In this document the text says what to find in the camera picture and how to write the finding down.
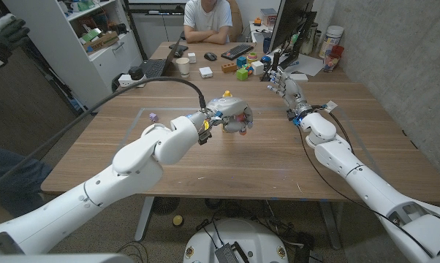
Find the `jeans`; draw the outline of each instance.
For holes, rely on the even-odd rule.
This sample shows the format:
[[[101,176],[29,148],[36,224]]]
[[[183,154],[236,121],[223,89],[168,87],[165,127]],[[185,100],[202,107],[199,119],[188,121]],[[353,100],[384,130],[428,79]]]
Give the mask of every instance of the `jeans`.
[[[0,148],[0,177],[25,157]],[[18,217],[45,204],[41,184],[52,168],[41,161],[32,159],[24,164],[13,176],[0,184],[0,204],[9,213]]]

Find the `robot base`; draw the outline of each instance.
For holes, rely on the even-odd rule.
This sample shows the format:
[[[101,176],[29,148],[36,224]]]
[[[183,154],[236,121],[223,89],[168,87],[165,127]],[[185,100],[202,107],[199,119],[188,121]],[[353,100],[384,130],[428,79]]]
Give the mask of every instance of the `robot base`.
[[[215,225],[224,244],[232,245],[238,242],[249,262],[288,262],[285,246],[280,238],[263,225],[242,218],[222,219],[216,221]],[[216,246],[222,247],[213,224],[207,225],[205,230],[212,236]],[[204,229],[201,229],[189,240],[183,262],[219,262],[215,250],[212,240]],[[234,254],[239,262],[243,262],[238,251],[234,251]]]

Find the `concrete wall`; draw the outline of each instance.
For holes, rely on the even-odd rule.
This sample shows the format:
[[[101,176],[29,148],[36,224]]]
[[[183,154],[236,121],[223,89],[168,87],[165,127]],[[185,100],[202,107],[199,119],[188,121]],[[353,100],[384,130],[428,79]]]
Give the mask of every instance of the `concrete wall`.
[[[330,24],[345,28],[345,73],[440,171],[440,1],[341,0]]]

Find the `white t-shirt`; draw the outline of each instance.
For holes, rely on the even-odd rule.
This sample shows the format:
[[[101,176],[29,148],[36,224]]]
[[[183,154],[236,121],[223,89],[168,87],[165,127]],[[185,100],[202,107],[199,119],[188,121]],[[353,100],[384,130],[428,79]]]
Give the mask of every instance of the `white t-shirt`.
[[[230,3],[217,0],[215,7],[206,13],[200,4],[201,0],[190,0],[184,8],[184,25],[191,26],[195,31],[219,31],[222,26],[233,26]]]

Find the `wooden table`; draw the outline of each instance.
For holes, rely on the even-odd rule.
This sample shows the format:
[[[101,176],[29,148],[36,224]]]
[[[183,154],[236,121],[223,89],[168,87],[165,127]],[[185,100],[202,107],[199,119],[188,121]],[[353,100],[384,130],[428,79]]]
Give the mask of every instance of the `wooden table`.
[[[152,58],[166,58],[171,44],[162,43]],[[201,89],[207,101],[221,96],[225,90],[246,100],[254,113],[254,128],[241,136],[214,127],[207,144],[193,146],[179,163],[164,166],[163,178],[144,194],[345,201],[310,165],[297,128],[287,120],[282,99],[266,89],[270,83],[261,83],[258,76],[239,81],[234,73],[221,71],[221,65],[230,62],[221,53],[235,45],[189,44],[184,56],[195,52],[197,63],[191,64],[187,80]],[[260,55],[261,49],[262,45],[257,45]],[[218,60],[205,60],[206,52],[215,53]],[[204,66],[212,69],[212,78],[200,77],[198,69]],[[175,70],[169,75],[180,77]],[[348,121],[338,111],[336,114],[349,133],[355,154],[365,164],[380,170],[382,177],[401,193],[424,202],[440,203],[440,174],[362,84],[350,83],[337,68],[331,73],[320,72],[309,77],[308,83],[300,85],[311,104],[333,100],[344,111]],[[170,120],[192,113],[198,107],[197,94],[180,83],[149,83],[114,98],[102,107],[51,172],[42,184],[43,191],[62,193],[102,171],[119,148],[136,140],[152,124],[150,113],[156,113],[159,122],[169,126]],[[311,158],[329,183],[348,197],[358,199],[339,175],[325,169],[313,154]]]

